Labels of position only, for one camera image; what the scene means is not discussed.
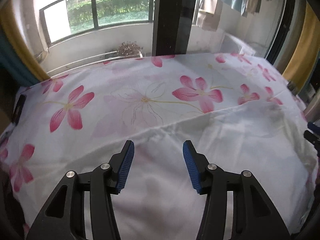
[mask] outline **white fabric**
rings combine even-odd
[[[185,101],[190,98],[181,91],[188,87],[194,88],[196,101]],[[70,101],[74,91],[81,93]],[[15,187],[30,226],[67,171],[92,171],[127,139],[135,143],[135,157],[125,188],[112,197],[123,240],[196,238],[206,197],[191,186],[182,155],[187,139],[225,171],[250,170],[290,232],[298,228],[312,195],[316,154],[303,138],[303,105],[264,59],[230,54],[130,59],[83,69],[23,93],[27,101],[3,163],[12,171],[18,162],[32,174]],[[213,110],[209,100],[215,111],[204,114]],[[61,124],[52,125],[63,108]],[[68,117],[69,109],[81,114],[80,129],[79,120]],[[22,160],[27,144],[34,152]],[[12,184],[17,184],[16,173]],[[228,232],[231,221],[229,214]]]

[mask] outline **yellow curtain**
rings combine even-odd
[[[320,48],[320,22],[307,3],[301,36],[282,76],[294,82],[300,91],[312,71]]]
[[[8,1],[0,11],[0,23],[10,44],[28,70],[30,70],[39,81],[49,79],[50,77],[31,55],[20,35],[20,31],[14,18],[11,0]]]

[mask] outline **green hedge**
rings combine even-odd
[[[149,0],[97,0],[98,18],[126,13],[148,11]],[[68,8],[70,25],[78,25],[92,21],[91,1],[78,3]]]

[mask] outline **balcony railing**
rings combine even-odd
[[[57,0],[39,10],[48,46],[106,27],[151,23],[153,14],[154,0]],[[57,22],[57,18],[66,23],[63,28],[52,24]]]

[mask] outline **dried plant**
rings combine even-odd
[[[141,47],[137,42],[123,42],[118,48],[117,52],[121,56],[132,56],[137,55],[141,51]]]

